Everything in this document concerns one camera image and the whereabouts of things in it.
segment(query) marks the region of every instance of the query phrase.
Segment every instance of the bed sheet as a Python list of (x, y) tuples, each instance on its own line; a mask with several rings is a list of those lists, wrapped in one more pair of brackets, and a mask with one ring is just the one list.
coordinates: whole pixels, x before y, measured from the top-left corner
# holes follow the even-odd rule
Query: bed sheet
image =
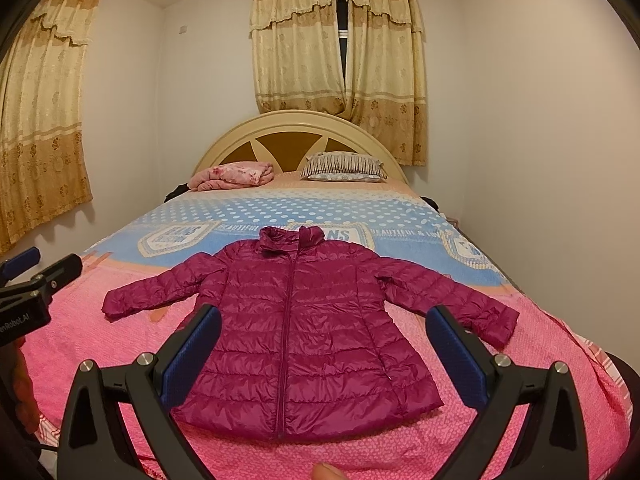
[[(100, 312), (108, 290), (156, 275), (188, 256), (214, 253), (230, 242), (258, 236), (271, 225), (322, 227), (326, 238), (359, 243), (383, 256), (404, 258), (481, 290), (520, 312), (505, 352), (517, 364), (569, 364), (584, 411), (590, 478), (606, 475), (628, 442), (628, 391), (606, 354), (576, 336), (520, 294), (473, 244), (398, 182), (345, 184), (299, 182), (284, 175), (257, 189), (189, 192), (141, 216), (84, 255), (84, 271), (56, 295), (52, 323), (24, 348), (42, 410), (40, 436), (55, 441), (66, 395), (78, 363), (132, 362), (155, 351), (193, 307), (194, 298), (110, 324)], [(462, 405), (428, 343), (424, 319), (394, 305), (386, 309), (431, 371), (445, 405), (418, 422), (377, 435), (318, 445), (252, 444), (217, 438), (186, 425), (182, 430), (218, 480), (308, 478), (315, 462), (331, 462), (351, 480), (430, 478), (468, 429), (474, 413)], [(485, 478), (504, 466), (524, 419), (516, 410)], [(160, 478), (140, 428), (125, 410), (136, 450)]]

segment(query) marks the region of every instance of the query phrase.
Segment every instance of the cream headboard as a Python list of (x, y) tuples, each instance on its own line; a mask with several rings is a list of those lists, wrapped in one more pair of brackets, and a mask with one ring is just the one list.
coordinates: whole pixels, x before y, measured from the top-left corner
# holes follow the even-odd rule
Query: cream headboard
[(386, 173), (408, 181), (391, 153), (359, 126), (309, 110), (279, 110), (238, 124), (207, 150), (194, 173), (227, 162), (271, 162), (275, 173), (299, 171), (317, 152), (357, 152), (375, 156)]

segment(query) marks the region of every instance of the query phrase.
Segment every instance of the pink folded blanket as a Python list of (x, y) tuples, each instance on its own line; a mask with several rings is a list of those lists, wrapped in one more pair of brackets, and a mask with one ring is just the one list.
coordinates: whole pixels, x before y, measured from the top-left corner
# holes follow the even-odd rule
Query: pink folded blanket
[(213, 189), (238, 189), (264, 186), (273, 180), (270, 162), (230, 162), (199, 171), (188, 183), (189, 189), (210, 191)]

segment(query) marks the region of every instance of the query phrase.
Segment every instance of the blue gripper pad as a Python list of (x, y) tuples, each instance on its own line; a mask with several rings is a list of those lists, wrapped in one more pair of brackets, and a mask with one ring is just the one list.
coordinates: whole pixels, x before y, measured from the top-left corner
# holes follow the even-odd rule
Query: blue gripper pad
[[(191, 329), (191, 324), (183, 330)], [(220, 311), (211, 307), (191, 335), (178, 350), (162, 376), (160, 402), (170, 410), (180, 406), (200, 374), (211, 351), (218, 342), (222, 330)]]
[(31, 269), (40, 262), (40, 251), (36, 247), (31, 247), (21, 252), (10, 260), (7, 260), (2, 268), (2, 276), (7, 281), (20, 276), (23, 272)]
[(436, 308), (428, 310), (425, 327), (429, 341), (464, 405), (482, 410), (489, 401), (486, 376), (471, 352)]

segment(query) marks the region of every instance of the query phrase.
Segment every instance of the black cloth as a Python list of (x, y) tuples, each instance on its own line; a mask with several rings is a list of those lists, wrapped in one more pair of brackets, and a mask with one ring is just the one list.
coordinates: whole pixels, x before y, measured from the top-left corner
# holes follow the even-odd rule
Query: black cloth
[(437, 212), (440, 212), (439, 209), (438, 209), (438, 204), (436, 204), (435, 200), (432, 200), (431, 198), (428, 198), (426, 196), (421, 196), (420, 198), (423, 199), (431, 207), (433, 207)]
[(169, 202), (172, 198), (180, 196), (182, 193), (186, 193), (189, 190), (189, 186), (186, 184), (180, 184), (177, 188), (175, 188), (171, 193), (169, 193), (166, 197), (164, 197), (165, 202)]

